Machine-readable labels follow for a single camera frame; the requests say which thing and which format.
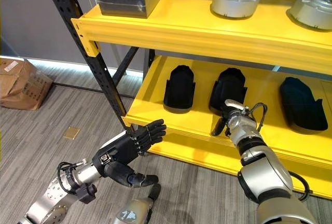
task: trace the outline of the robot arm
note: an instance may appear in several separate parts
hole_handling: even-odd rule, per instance
[[[224,120],[226,135],[238,149],[243,165],[238,179],[245,195],[259,204],[258,223],[316,224],[311,213],[294,196],[291,175],[259,134],[262,121],[256,129],[256,120],[250,117],[255,108],[263,106],[264,120],[267,106],[258,103],[249,110],[233,100],[225,103],[231,107],[229,118]]]
[[[58,176],[19,223],[60,223],[74,202],[88,204],[95,199],[97,189],[93,183],[101,177],[110,177],[127,187],[156,184],[157,176],[136,173],[127,164],[143,155],[151,145],[161,142],[165,129],[163,120],[156,120],[139,128],[133,135],[123,132],[114,137],[97,151],[92,162],[60,163]]]

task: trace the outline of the perforated metal post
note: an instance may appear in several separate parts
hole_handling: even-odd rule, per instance
[[[106,64],[103,60],[102,55],[99,53],[96,57],[90,57],[87,55],[75,28],[72,25],[71,18],[79,18],[82,16],[82,10],[79,6],[77,0],[53,0],[55,6],[57,7],[63,21],[65,22],[70,34],[72,35],[78,49],[82,53],[85,61],[89,65],[91,71],[93,72],[94,77],[96,78],[99,86],[103,90],[108,102],[110,103],[111,107],[113,108],[115,114],[117,115],[120,123],[122,124],[123,128],[128,132],[133,132],[133,127],[127,127],[123,122],[121,116],[126,115],[126,109],[123,105],[123,102],[120,98],[119,92],[116,89],[116,85],[110,76]]]

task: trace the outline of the brown cardboard box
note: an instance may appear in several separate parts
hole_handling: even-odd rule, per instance
[[[27,60],[0,58],[0,104],[2,107],[36,110],[52,80]]]

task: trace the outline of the black cable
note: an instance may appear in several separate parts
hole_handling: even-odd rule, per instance
[[[75,85],[69,85],[69,84],[63,84],[63,83],[58,83],[58,82],[53,82],[53,85],[56,86],[62,86],[62,87],[68,87],[68,88],[76,88],[76,89],[81,89],[81,90],[86,90],[86,91],[91,91],[91,92],[97,92],[97,93],[104,93],[102,90],[98,89],[93,89],[93,88],[85,88],[85,87],[80,87],[80,86],[75,86]],[[134,96],[127,95],[127,94],[119,94],[121,97],[126,97],[126,98],[131,98],[134,99]]]
[[[63,189],[63,191],[65,191],[66,193],[68,194],[75,194],[74,192],[72,191],[69,191],[67,190],[63,184],[62,184],[62,180],[61,180],[61,176],[60,176],[60,171],[66,171],[67,169],[69,169],[70,167],[75,167],[75,164],[73,163],[68,163],[68,162],[61,162],[59,163],[58,165],[58,168],[57,168],[57,178],[58,178],[58,182],[60,184],[60,187]]]
[[[258,126],[258,128],[257,128],[257,131],[258,131],[258,132],[260,132],[260,129],[261,129],[262,126],[263,126],[263,123],[264,123],[264,120],[265,120],[265,115],[266,115],[266,113],[267,113],[267,111],[268,111],[268,106],[267,106],[266,104],[262,103],[262,102],[259,102],[259,103],[257,103],[256,105],[254,105],[254,107],[248,112],[248,115],[251,114],[252,117],[253,117],[253,119],[255,120],[255,117],[254,117],[254,115],[253,115],[253,112],[254,112],[258,107],[260,107],[260,106],[263,107],[263,115],[262,115],[262,117],[261,117],[261,120],[260,120],[259,126]]]
[[[291,172],[291,171],[288,171],[289,174],[293,177],[295,177],[296,179],[298,179],[301,183],[303,183],[303,186],[305,187],[305,192],[304,194],[299,198],[300,201],[304,202],[308,197],[309,197],[309,193],[310,193],[310,187],[309,187],[309,184],[307,183],[307,181],[301,177],[300,175],[294,173],[294,172]]]

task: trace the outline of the shelf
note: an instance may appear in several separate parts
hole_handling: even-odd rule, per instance
[[[171,71],[182,64],[189,66],[194,73],[195,95],[190,112],[173,114],[163,108],[166,80],[169,79]],[[199,139],[203,144],[216,143],[235,150],[233,143],[224,134],[220,137],[210,135],[219,119],[209,110],[210,95],[214,81],[228,67],[229,65],[219,63],[156,57],[133,104],[123,118],[125,123],[146,125],[162,118],[170,133]],[[311,88],[315,99],[323,99],[325,115],[330,124],[329,129],[320,134],[304,135],[288,128],[279,99],[280,84],[287,76],[293,75],[256,68],[235,67],[239,68],[246,78],[245,86],[248,90],[244,103],[251,107],[257,102],[268,105],[269,109],[261,134],[277,156],[284,160],[332,170],[332,111],[327,100],[331,95],[329,88],[332,87],[332,83],[296,76]],[[255,113],[256,119],[260,119],[260,114]]]
[[[294,24],[286,15],[294,1],[261,0],[245,20],[211,13],[212,0],[160,0],[148,19],[103,16],[97,5],[72,22],[92,57],[91,41],[101,41],[332,75],[332,32]]]
[[[237,175],[241,168],[240,156],[235,149],[217,143],[205,143],[199,139],[167,133],[162,143],[152,146],[152,153]],[[283,160],[288,170],[301,175],[310,185],[313,195],[332,199],[331,170],[303,166],[294,161]],[[302,183],[293,179],[294,189],[304,191]]]

